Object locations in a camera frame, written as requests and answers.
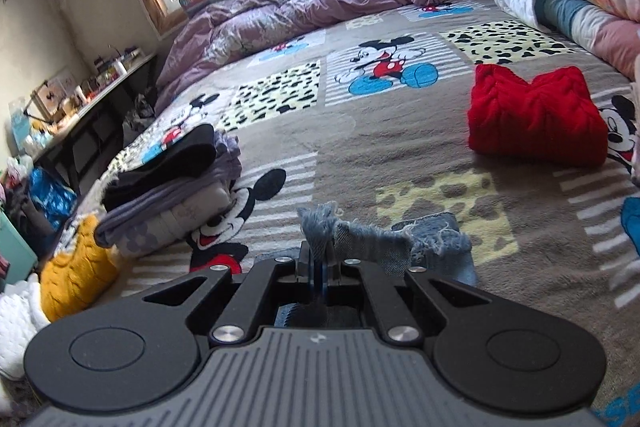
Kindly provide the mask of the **blue denim jacket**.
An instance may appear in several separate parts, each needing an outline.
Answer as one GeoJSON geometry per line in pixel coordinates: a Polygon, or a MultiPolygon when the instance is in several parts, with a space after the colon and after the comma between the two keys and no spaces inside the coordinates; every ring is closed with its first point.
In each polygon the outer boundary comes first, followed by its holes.
{"type": "MultiPolygon", "coordinates": [[[[335,202],[298,208],[297,213],[312,261],[331,247],[336,260],[375,262],[389,277],[401,277],[409,268],[422,267],[466,285],[477,284],[472,241],[460,231],[449,211],[400,221],[389,230],[343,220],[335,202]]],[[[279,308],[274,326],[354,329],[362,326],[361,317],[355,305],[290,303],[279,308]]]]}

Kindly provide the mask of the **white floral folded garment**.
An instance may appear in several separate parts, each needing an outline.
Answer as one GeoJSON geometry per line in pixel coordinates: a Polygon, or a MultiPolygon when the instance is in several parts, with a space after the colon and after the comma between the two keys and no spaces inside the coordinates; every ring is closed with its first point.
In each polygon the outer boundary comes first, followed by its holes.
{"type": "Polygon", "coordinates": [[[182,241],[211,217],[231,206],[226,182],[215,182],[174,207],[146,218],[129,229],[116,243],[125,258],[140,258],[182,241]]]}

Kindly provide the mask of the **grey folded garment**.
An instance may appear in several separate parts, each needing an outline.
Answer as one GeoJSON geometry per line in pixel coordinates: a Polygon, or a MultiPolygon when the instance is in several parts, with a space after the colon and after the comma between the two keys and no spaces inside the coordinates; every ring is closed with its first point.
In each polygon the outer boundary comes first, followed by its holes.
{"type": "Polygon", "coordinates": [[[238,139],[215,130],[215,146],[216,159],[201,176],[166,183],[114,210],[105,209],[106,215],[94,232],[96,243],[103,247],[112,246],[135,225],[141,225],[146,218],[174,207],[206,186],[215,182],[229,184],[239,179],[242,165],[238,139]]]}

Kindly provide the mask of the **Mickey Mouse bed blanket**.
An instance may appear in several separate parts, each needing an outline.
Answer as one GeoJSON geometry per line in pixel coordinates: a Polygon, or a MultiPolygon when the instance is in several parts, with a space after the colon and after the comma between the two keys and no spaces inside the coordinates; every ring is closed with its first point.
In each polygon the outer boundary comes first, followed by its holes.
{"type": "Polygon", "coordinates": [[[175,98],[105,181],[190,129],[238,139],[231,206],[182,241],[125,258],[106,305],[36,336],[35,426],[634,426],[639,421],[638,188],[628,78],[491,0],[401,9],[315,31],[279,61],[246,58],[175,98]],[[525,80],[576,66],[608,127],[596,169],[469,148],[478,65],[525,80]],[[392,277],[422,347],[371,329],[209,331],[259,261],[307,242],[298,208],[389,230],[454,214],[470,286],[422,267],[392,277]]]}

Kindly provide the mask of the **black folded garment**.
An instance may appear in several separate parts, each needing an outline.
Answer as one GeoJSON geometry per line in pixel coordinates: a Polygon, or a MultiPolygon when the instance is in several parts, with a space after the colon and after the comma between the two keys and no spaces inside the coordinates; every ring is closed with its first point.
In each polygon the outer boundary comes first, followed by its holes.
{"type": "Polygon", "coordinates": [[[102,204],[111,211],[166,183],[197,178],[213,165],[216,156],[215,130],[201,124],[136,169],[119,173],[107,185],[102,204]]]}

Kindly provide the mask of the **yellow knit sweater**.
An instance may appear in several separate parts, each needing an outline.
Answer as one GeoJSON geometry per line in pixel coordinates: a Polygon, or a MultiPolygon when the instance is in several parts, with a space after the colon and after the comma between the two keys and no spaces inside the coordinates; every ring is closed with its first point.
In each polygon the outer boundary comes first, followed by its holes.
{"type": "Polygon", "coordinates": [[[96,215],[85,217],[77,229],[75,249],[52,257],[41,271],[41,308],[50,322],[92,307],[119,277],[119,252],[94,239],[98,224],[96,215]]]}

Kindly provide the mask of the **blue plastic bag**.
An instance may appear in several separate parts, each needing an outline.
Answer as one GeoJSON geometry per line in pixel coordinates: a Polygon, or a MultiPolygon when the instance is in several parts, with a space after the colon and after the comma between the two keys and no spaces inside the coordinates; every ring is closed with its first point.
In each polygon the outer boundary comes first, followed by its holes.
{"type": "Polygon", "coordinates": [[[54,231],[64,225],[77,204],[76,193],[41,167],[29,175],[28,194],[54,231]]]}

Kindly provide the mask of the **red knit sweater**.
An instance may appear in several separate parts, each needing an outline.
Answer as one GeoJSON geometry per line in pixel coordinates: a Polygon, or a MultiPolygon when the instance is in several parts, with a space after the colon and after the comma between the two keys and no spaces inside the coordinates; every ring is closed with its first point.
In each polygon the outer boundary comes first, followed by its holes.
{"type": "Polygon", "coordinates": [[[468,127],[480,155],[588,169],[608,157],[608,127],[576,66],[525,80],[506,66],[478,65],[468,127]]]}

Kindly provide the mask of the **cluttered side desk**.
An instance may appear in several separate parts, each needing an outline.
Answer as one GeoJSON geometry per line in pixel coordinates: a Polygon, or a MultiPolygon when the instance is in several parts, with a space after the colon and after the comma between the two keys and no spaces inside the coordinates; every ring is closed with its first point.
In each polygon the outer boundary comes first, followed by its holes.
{"type": "Polygon", "coordinates": [[[125,116],[137,96],[151,86],[156,62],[156,54],[134,60],[126,75],[108,84],[70,117],[43,150],[30,155],[34,165],[84,195],[124,148],[125,116]]]}

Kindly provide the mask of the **white folded sweater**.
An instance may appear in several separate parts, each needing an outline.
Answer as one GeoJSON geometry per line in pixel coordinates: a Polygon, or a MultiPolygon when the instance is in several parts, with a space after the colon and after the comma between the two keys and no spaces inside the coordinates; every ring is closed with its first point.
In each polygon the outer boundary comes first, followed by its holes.
{"type": "Polygon", "coordinates": [[[25,375],[23,358],[30,340],[50,324],[41,306],[39,277],[6,286],[0,300],[1,376],[19,381],[25,375]]]}

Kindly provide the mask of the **purple crumpled duvet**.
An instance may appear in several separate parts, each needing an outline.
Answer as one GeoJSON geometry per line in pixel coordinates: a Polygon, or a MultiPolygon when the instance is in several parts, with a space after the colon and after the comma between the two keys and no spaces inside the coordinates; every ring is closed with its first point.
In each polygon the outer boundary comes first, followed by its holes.
{"type": "Polygon", "coordinates": [[[162,113],[192,84],[241,58],[311,31],[404,5],[448,0],[220,0],[192,17],[175,38],[156,80],[162,113]]]}

